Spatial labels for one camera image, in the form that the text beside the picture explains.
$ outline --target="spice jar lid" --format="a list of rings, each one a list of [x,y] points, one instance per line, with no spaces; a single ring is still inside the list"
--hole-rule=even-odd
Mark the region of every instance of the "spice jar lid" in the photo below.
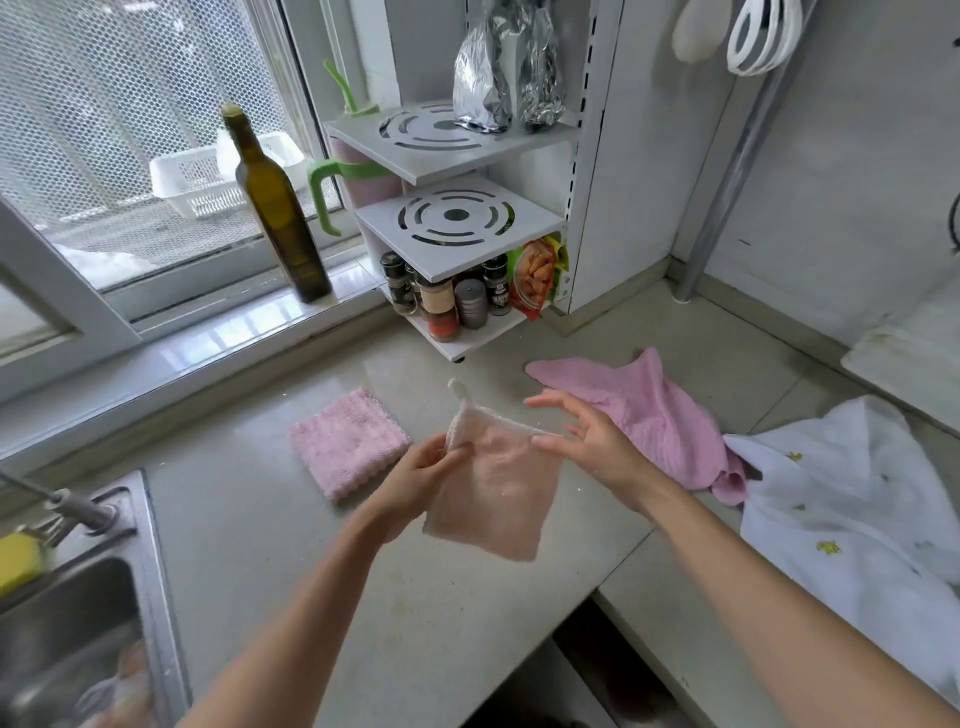
[[[461,280],[457,287],[453,289],[453,295],[461,303],[472,303],[474,301],[487,300],[487,286],[483,281],[476,279]]]
[[[506,254],[496,255],[495,257],[492,257],[490,260],[485,260],[483,264],[483,271],[488,278],[497,279],[497,278],[502,278],[503,276],[506,276],[507,275]]]
[[[427,288],[440,288],[442,286],[452,285],[453,279],[443,279],[443,280],[438,280],[435,283],[431,283],[424,276],[417,273],[417,283],[420,285],[420,288],[423,288],[424,286]]]
[[[406,261],[393,251],[384,253],[380,257],[380,267],[383,268],[383,275],[388,279],[401,279],[407,275]]]

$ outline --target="white towel with yellow print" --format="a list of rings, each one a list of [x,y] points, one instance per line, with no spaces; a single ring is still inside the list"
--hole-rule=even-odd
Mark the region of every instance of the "white towel with yellow print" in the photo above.
[[[724,441],[762,473],[744,540],[960,708],[960,522],[898,409],[861,397]]]

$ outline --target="white plastic basket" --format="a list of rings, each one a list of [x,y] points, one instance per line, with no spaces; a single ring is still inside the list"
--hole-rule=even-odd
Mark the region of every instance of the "white plastic basket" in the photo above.
[[[287,132],[270,132],[257,137],[290,178],[294,189],[306,187],[310,160]],[[247,203],[240,186],[225,179],[217,165],[217,147],[190,149],[150,160],[150,181],[154,196],[163,200],[187,220],[224,212]]]

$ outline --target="faucet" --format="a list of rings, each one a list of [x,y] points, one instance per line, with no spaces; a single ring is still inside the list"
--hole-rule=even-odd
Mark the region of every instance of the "faucet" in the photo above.
[[[87,533],[99,536],[109,531],[117,520],[117,509],[112,505],[100,505],[70,492],[68,488],[50,491],[25,477],[0,469],[0,478],[12,485],[40,496],[45,507],[57,516],[37,526],[21,525],[16,530],[40,541],[47,548],[56,548],[79,524],[86,526]]]

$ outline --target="hanging utensil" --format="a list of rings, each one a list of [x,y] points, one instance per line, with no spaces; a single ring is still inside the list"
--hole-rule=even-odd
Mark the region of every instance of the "hanging utensil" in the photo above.
[[[699,63],[723,45],[733,15],[732,0],[689,0],[673,30],[673,52],[684,63]]]
[[[733,23],[727,67],[737,76],[767,73],[789,58],[803,31],[801,0],[746,0]]]

